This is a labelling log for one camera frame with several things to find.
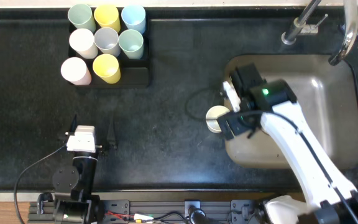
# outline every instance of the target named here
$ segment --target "sink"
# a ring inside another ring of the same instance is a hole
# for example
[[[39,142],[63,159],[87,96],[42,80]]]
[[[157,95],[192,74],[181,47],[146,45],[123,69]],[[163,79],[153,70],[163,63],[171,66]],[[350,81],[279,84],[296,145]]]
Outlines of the sink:
[[[241,55],[225,68],[225,80],[236,68],[254,63],[268,82],[285,80],[302,107],[312,132],[339,169],[358,164],[358,102],[352,69],[346,62],[328,64],[329,55]],[[224,105],[231,108],[230,102]],[[226,151],[237,164],[262,169],[289,165],[273,139],[263,131],[226,141]]]

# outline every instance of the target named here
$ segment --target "countertop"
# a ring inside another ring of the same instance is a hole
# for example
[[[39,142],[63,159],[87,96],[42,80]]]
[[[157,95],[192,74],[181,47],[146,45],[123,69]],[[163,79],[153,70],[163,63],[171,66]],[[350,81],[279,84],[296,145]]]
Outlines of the countertop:
[[[223,15],[214,19],[210,14],[219,10],[178,9],[178,17],[170,14],[175,9],[152,10],[148,9],[151,84],[121,90],[77,89],[61,77],[69,36],[64,10],[58,17],[32,12],[10,18],[0,12],[0,190],[12,190],[25,167],[60,147],[57,133],[74,114],[78,124],[96,126],[101,138],[114,115],[119,147],[99,157],[95,191],[300,188],[291,170],[235,164],[222,136],[189,118],[184,105],[194,92],[221,83],[224,67],[235,56],[335,52],[343,38],[337,28],[342,9],[334,10],[317,36],[299,37],[292,46],[282,44],[280,36],[299,9],[222,9]],[[358,41],[347,61],[358,93]],[[222,103],[219,90],[212,88],[189,106],[202,117]],[[19,189],[52,190],[53,173],[71,164],[72,157],[59,152],[35,166],[23,176]],[[358,187],[358,166],[344,173]]]

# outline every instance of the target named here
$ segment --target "white wall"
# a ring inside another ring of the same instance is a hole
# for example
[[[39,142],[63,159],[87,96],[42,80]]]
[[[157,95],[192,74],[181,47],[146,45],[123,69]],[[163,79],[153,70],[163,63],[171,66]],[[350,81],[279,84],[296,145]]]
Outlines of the white wall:
[[[113,3],[118,7],[141,4],[154,7],[179,6],[305,6],[310,0],[0,0],[0,7],[70,7],[76,3],[97,6]],[[342,0],[322,0],[320,6],[342,5]]]

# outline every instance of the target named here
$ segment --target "chrome faucet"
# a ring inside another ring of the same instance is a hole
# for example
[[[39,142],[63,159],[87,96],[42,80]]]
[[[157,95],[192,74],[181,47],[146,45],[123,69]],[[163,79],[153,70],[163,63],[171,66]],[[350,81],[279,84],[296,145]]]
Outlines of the chrome faucet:
[[[301,15],[294,19],[290,28],[281,36],[284,44],[294,44],[298,35],[315,35],[318,33],[318,26],[324,21],[325,18],[327,18],[328,15],[325,15],[325,17],[316,25],[307,25],[306,22],[320,2],[321,0],[312,0],[306,6],[305,10],[303,10]],[[343,43],[341,44],[341,48],[328,60],[329,64],[331,65],[337,65],[350,52],[354,41],[356,40],[358,31],[358,13],[356,0],[343,0],[343,3],[346,21],[345,35]]]

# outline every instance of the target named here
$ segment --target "plastic cup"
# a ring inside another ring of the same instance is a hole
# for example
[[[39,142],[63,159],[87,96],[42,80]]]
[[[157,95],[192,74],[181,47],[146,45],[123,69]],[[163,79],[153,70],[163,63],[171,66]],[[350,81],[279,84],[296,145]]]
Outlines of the plastic cup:
[[[121,78],[118,60],[109,54],[99,55],[93,61],[93,71],[109,84],[114,84]]]
[[[230,112],[230,110],[224,106],[211,107],[211,109],[208,110],[208,112],[206,113],[206,116],[205,116],[205,118],[207,119],[206,125],[208,126],[208,129],[210,131],[212,131],[213,133],[222,132],[217,121],[208,121],[208,119],[216,119],[228,112]]]
[[[84,60],[72,57],[65,60],[60,69],[63,78],[74,85],[89,85],[92,81],[90,71]]]
[[[121,49],[118,45],[118,33],[116,30],[105,27],[101,28],[94,34],[94,44],[104,54],[111,54],[115,57],[121,53]]]
[[[93,59],[98,55],[98,48],[94,44],[94,36],[88,29],[77,29],[71,33],[68,39],[70,47],[83,58]]]
[[[91,8],[86,4],[76,4],[68,10],[68,20],[77,29],[96,30]]]
[[[126,6],[121,12],[121,18],[128,29],[134,29],[141,34],[146,31],[146,11],[142,6]]]
[[[143,56],[143,36],[136,30],[122,32],[118,44],[130,59],[140,59]]]
[[[98,22],[100,27],[110,27],[117,32],[121,29],[118,9],[112,4],[105,4],[97,7],[94,10],[94,19],[96,19],[96,22]]]

